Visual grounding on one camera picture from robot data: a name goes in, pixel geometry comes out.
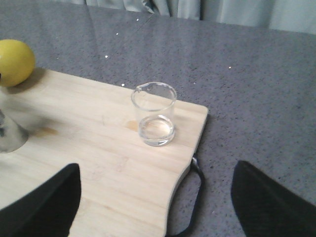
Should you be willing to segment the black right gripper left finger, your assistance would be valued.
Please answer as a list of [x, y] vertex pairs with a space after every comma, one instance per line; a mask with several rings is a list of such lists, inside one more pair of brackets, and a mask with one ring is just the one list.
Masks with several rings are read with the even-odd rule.
[[67, 237], [81, 198], [77, 163], [54, 176], [19, 200], [1, 209], [2, 237]]

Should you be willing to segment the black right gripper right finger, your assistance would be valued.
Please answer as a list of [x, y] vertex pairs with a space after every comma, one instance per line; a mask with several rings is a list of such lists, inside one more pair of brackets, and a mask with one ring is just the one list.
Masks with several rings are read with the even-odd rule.
[[316, 207], [247, 161], [234, 168], [231, 199], [248, 237], [316, 235]]

